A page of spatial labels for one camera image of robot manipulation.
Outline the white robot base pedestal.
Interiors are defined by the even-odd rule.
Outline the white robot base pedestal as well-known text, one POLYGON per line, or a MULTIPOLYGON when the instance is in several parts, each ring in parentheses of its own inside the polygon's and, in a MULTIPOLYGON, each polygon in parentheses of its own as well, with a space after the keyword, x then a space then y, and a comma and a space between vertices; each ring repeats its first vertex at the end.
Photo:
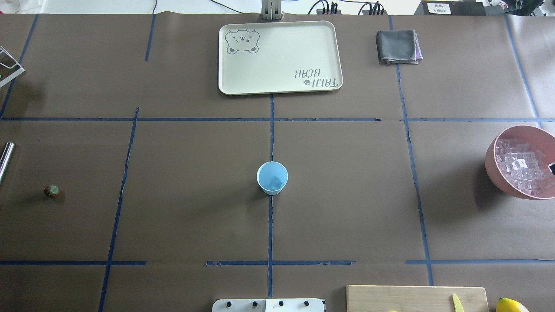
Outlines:
POLYGON ((212 312, 325 312, 319 298, 218 299, 212 312))

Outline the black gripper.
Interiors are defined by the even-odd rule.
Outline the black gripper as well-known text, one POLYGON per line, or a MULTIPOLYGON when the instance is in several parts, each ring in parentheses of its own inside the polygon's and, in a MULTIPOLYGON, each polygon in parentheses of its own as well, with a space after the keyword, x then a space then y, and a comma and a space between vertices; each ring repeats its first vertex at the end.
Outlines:
POLYGON ((550 163, 550 164, 548 165, 548 171, 549 171, 551 174, 555 175, 555 162, 552 162, 552 163, 550 163))

